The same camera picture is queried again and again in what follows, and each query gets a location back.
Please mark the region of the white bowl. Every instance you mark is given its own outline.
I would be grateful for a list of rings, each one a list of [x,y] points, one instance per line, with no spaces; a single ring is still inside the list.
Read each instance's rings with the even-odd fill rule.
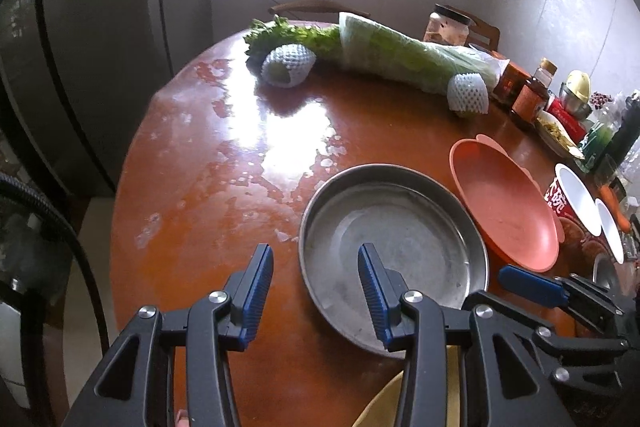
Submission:
[[[619,265],[622,265],[625,262],[624,247],[612,213],[600,198],[596,198],[594,203],[596,204],[601,219],[602,232],[606,243],[608,243],[608,248],[610,248],[615,261]]]
[[[599,236],[602,230],[600,213],[584,182],[564,164],[555,165],[555,179],[578,220],[590,234]]]

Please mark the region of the orange plastic bowl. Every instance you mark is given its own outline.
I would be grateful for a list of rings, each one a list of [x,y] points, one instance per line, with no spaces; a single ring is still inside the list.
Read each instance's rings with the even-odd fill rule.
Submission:
[[[454,185],[489,248],[526,270],[552,269],[564,231],[532,175],[484,134],[454,143],[448,160]]]

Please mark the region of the yellow scalloped plate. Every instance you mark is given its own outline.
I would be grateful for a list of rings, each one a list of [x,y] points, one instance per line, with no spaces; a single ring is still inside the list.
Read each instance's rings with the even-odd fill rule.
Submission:
[[[460,348],[447,347],[447,426],[461,424],[460,407]],[[397,374],[369,402],[360,413],[354,427],[390,427],[395,424],[396,412],[404,373]]]

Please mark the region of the round metal pan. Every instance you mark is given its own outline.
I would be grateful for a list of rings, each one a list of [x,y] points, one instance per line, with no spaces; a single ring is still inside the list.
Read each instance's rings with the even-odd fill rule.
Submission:
[[[376,355],[358,275],[362,244],[412,289],[459,309],[489,283],[485,243],[469,213],[429,176],[390,164],[346,169],[312,196],[299,231],[298,257],[308,293],[322,317],[354,345]]]

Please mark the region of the orange carrot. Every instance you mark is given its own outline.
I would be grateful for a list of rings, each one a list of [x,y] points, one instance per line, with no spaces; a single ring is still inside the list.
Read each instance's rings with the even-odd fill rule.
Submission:
[[[608,184],[601,185],[599,187],[600,199],[603,200],[605,206],[608,207],[612,217],[614,218],[616,225],[623,233],[629,233],[631,231],[631,225],[628,218],[625,217],[623,211],[620,210],[620,202],[618,201],[615,193]]]

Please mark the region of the red printed paper cup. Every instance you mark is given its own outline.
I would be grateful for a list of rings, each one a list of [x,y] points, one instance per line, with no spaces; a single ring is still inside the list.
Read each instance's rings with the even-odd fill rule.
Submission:
[[[592,234],[579,219],[576,210],[570,205],[568,196],[562,189],[559,178],[556,176],[547,192],[544,193],[544,200],[555,213],[564,233],[564,246],[573,251],[580,251],[593,239]]]

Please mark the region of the drinking glass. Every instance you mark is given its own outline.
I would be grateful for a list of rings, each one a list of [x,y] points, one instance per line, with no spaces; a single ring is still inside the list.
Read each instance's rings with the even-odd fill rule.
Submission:
[[[614,159],[604,153],[599,159],[599,164],[594,167],[593,171],[593,181],[596,184],[597,188],[601,186],[607,186],[610,184],[617,176],[617,166]]]

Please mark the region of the black thermos flask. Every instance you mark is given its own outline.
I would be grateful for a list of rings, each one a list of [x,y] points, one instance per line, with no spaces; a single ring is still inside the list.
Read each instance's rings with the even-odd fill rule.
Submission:
[[[605,147],[604,153],[614,159],[618,168],[639,138],[639,90],[627,96],[618,96],[613,104],[620,111],[620,129]]]

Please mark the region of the red packet box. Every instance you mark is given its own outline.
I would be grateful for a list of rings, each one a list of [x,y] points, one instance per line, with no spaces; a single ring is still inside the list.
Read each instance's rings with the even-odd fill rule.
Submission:
[[[585,138],[587,131],[582,124],[563,107],[562,103],[554,98],[547,106],[546,112],[554,116],[567,134],[576,144],[579,144]]]

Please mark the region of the steel bowl with yellow lid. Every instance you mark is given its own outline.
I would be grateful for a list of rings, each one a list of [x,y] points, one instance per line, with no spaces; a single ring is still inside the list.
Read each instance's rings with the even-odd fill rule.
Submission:
[[[580,70],[573,70],[561,84],[559,99],[567,113],[581,121],[591,113],[590,95],[591,82],[589,76]]]

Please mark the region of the right foam-netted fruit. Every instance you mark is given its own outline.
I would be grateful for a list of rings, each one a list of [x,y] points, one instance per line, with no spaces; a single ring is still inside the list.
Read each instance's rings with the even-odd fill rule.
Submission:
[[[447,86],[449,109],[459,115],[487,114],[489,96],[480,74],[454,75]]]

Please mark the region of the foam-netted fruit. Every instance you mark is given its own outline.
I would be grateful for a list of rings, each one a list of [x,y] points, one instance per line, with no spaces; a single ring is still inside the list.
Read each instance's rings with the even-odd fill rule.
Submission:
[[[447,86],[449,109],[459,115],[487,114],[489,96],[480,74],[454,75]]]
[[[306,46],[285,44],[266,56],[262,62],[260,77],[272,87],[291,89],[307,79],[316,61],[317,55]]]

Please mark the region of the clear jar black lid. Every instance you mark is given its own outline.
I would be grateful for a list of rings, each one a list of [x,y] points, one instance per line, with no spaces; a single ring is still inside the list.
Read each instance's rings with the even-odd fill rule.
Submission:
[[[446,5],[435,4],[423,40],[444,46],[464,46],[472,23],[471,17],[447,8]]]

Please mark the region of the left foam-netted fruit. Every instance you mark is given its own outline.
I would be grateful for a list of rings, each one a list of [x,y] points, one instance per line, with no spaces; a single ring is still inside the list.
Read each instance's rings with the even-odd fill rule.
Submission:
[[[316,61],[317,55],[306,46],[285,44],[266,56],[262,62],[260,77],[272,87],[291,89],[307,79]]]

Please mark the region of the dark refrigerator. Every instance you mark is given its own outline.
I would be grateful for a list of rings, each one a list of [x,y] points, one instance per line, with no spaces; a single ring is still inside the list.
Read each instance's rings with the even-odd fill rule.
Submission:
[[[168,77],[150,0],[1,0],[1,128],[68,219],[115,194]]]

